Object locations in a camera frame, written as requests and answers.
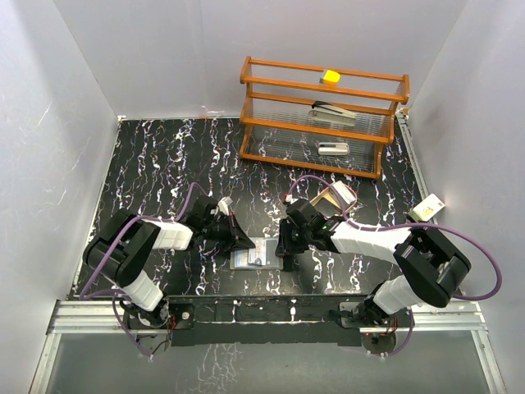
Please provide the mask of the white plastic card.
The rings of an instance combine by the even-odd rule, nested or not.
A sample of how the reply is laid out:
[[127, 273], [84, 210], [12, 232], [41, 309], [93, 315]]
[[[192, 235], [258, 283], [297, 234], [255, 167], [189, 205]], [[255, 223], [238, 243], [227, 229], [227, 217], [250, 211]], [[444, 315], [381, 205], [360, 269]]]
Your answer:
[[237, 250], [233, 257], [234, 268], [245, 268], [249, 265], [249, 252], [247, 250]]

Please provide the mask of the white VIP card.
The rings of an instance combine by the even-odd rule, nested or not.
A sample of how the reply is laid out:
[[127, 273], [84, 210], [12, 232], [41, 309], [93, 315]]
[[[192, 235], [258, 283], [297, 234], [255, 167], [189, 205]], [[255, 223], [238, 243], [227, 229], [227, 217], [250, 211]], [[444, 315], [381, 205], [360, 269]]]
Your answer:
[[267, 266], [269, 265], [267, 257], [267, 240], [261, 239], [254, 242], [254, 247], [248, 250], [249, 252], [249, 265], [254, 266]]

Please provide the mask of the grey card holder wallet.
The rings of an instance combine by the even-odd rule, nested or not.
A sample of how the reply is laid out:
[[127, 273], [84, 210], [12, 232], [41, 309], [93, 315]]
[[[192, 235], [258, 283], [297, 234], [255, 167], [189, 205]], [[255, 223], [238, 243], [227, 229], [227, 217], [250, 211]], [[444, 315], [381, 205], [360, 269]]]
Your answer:
[[253, 238], [255, 247], [231, 252], [231, 270], [282, 270], [283, 259], [276, 256], [277, 238]]

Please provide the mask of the oval wooden tray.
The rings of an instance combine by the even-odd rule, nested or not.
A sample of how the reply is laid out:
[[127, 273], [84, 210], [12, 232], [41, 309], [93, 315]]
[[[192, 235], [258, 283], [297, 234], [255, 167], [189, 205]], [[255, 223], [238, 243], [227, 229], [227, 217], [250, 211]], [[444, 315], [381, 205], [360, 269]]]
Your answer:
[[336, 201], [334, 201], [333, 195], [331, 194], [331, 189], [326, 188], [316, 197], [310, 200], [310, 204], [319, 212], [325, 216], [332, 216], [334, 214], [341, 215], [342, 213], [349, 214], [354, 208], [348, 210], [345, 207], [340, 207]]

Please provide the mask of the stack of cards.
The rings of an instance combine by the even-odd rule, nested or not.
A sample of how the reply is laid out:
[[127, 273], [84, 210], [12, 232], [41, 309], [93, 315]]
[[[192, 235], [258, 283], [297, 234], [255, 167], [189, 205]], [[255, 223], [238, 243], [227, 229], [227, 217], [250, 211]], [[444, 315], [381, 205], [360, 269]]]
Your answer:
[[346, 210], [352, 208], [357, 203], [357, 195], [355, 192], [344, 182], [337, 181], [331, 184], [331, 194], [333, 195], [334, 201], [342, 208]]

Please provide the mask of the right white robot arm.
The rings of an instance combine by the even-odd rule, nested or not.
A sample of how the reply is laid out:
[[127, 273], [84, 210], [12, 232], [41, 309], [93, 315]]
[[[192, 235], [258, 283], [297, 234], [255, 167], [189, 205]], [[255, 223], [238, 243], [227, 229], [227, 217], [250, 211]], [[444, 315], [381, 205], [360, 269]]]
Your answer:
[[444, 308], [472, 267], [434, 227], [360, 230], [343, 217], [328, 218], [306, 199], [298, 199], [287, 207], [280, 221], [276, 256], [287, 259], [310, 247], [335, 254], [361, 254], [392, 263], [402, 272], [377, 285], [352, 309], [329, 311], [329, 318], [338, 324], [382, 326], [413, 305]]

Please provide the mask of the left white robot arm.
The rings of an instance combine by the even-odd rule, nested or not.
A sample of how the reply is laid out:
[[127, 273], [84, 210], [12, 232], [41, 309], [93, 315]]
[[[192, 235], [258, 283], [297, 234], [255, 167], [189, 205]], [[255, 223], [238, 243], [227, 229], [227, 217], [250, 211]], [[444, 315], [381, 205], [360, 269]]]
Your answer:
[[159, 328], [169, 318], [161, 291], [144, 271], [152, 250], [187, 250], [198, 238], [214, 241], [227, 253], [255, 244], [230, 209], [231, 200], [199, 196], [180, 219], [161, 220], [121, 209], [86, 246], [82, 259], [129, 297], [141, 318]]

